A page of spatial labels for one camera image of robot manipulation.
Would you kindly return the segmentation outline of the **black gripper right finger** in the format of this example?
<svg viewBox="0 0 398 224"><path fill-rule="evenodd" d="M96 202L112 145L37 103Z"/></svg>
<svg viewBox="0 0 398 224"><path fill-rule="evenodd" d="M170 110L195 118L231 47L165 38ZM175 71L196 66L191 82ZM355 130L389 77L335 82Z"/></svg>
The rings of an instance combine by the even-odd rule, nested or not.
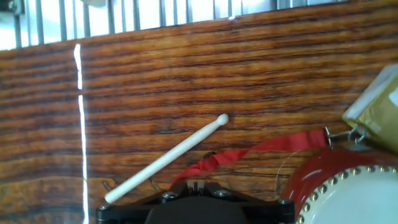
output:
<svg viewBox="0 0 398 224"><path fill-rule="evenodd" d="M295 223L295 204L290 199L265 201L216 182L195 182L198 196L229 202L238 207L248 223Z"/></svg>

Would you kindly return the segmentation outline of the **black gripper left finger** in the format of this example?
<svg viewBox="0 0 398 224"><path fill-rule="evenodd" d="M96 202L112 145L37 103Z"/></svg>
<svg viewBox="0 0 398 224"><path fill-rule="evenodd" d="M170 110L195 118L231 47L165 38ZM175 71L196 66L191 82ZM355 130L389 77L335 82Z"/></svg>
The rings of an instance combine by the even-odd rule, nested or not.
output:
<svg viewBox="0 0 398 224"><path fill-rule="evenodd" d="M151 210L161 205L167 205L178 199L192 196L195 190L195 183L192 181L178 181L168 190L163 190L154 195L140 199L125 205L104 204L96 211L97 224L109 223L144 223Z"/></svg>

